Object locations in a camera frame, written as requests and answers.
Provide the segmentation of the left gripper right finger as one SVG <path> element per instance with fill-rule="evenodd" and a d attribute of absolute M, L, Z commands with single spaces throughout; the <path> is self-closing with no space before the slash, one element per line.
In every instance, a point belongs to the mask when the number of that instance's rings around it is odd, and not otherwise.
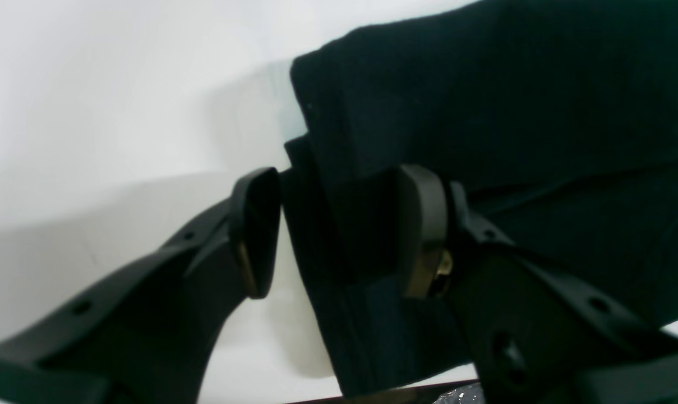
<path fill-rule="evenodd" d="M 678 338 L 470 209 L 459 182 L 396 173 L 409 299 L 442 299 L 488 403 L 678 403 Z"/>

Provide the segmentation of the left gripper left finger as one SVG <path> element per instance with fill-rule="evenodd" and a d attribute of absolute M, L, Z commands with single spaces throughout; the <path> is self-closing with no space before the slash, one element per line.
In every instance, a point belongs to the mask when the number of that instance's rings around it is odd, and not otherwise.
<path fill-rule="evenodd" d="M 224 323 L 269 294 L 280 207 L 277 169 L 250 172 L 156 251 L 0 342 L 0 400 L 197 402 Z"/>

